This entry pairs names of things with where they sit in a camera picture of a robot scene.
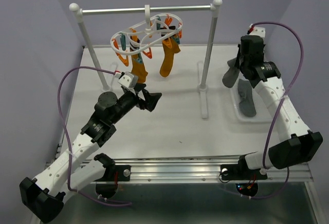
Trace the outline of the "white clip hanger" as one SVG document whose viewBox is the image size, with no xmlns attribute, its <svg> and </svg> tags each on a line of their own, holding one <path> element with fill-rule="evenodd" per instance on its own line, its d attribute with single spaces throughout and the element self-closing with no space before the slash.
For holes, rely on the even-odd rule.
<svg viewBox="0 0 329 224">
<path fill-rule="evenodd" d="M 178 34 L 181 39 L 183 21 L 179 16 L 171 13 L 159 13 L 151 16 L 150 5 L 144 6 L 144 13 L 144 21 L 121 30 L 111 37 L 110 44 L 116 54 L 129 56 L 134 53 L 142 53 L 156 44 L 163 43 L 164 40 L 169 39 L 174 34 Z M 126 51 L 123 51 L 121 48 L 121 34 L 124 34 L 126 37 Z M 130 36 L 134 35 L 139 38 L 139 43 L 130 39 Z M 139 47 L 139 49 L 130 52 L 130 42 Z"/>
</svg>

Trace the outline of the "orange brown sock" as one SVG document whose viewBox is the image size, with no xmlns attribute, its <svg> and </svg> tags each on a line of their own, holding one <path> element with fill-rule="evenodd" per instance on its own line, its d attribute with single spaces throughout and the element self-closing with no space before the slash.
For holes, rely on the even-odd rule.
<svg viewBox="0 0 329 224">
<path fill-rule="evenodd" d="M 139 38 L 135 35 L 130 36 L 130 39 L 137 43 L 140 42 Z M 138 49 L 139 49 L 139 47 L 137 47 L 136 45 L 134 45 L 130 42 L 130 52 L 133 52 Z M 131 55 L 131 59 L 132 59 L 132 64 L 133 64 L 131 73 L 138 77 L 138 80 L 137 80 L 138 83 L 145 83 L 147 76 L 148 76 L 148 72 L 145 69 L 145 65 L 143 63 L 141 54 L 138 53 L 138 54 Z"/>
</svg>

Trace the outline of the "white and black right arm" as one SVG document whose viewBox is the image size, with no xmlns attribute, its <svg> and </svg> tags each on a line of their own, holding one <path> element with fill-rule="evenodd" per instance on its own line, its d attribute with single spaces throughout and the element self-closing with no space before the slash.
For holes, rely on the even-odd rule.
<svg viewBox="0 0 329 224">
<path fill-rule="evenodd" d="M 253 177 L 266 179 L 266 174 L 261 173 L 261 170 L 271 167 L 284 169 L 309 162 L 323 142 L 320 132 L 312 132 L 294 108 L 275 63 L 264 60 L 264 47 L 264 40 L 260 36 L 242 36 L 237 56 L 228 62 L 229 70 L 222 82 L 224 86 L 232 88 L 239 74 L 243 75 L 271 115 L 269 131 L 277 131 L 279 143 L 264 152 L 242 155 L 236 164 L 223 165 L 221 178 L 225 181 L 249 180 Z"/>
</svg>

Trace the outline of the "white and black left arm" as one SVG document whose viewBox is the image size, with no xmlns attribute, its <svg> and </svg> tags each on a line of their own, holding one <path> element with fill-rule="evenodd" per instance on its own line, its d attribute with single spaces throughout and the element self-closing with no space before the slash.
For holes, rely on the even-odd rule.
<svg viewBox="0 0 329 224">
<path fill-rule="evenodd" d="M 26 177 L 20 184 L 22 203 L 42 222 L 50 223 L 62 211 L 65 202 L 79 186 L 85 186 L 102 178 L 111 179 L 115 162 L 104 153 L 82 170 L 84 174 L 73 180 L 76 170 L 83 160 L 100 149 L 116 132 L 115 124 L 134 107 L 152 112 L 162 93 L 150 93 L 145 84 L 136 84 L 133 88 L 122 87 L 123 95 L 117 97 L 114 92 L 102 93 L 94 107 L 94 113 L 82 127 L 74 141 L 68 140 L 67 150 L 49 167 L 33 178 Z"/>
</svg>

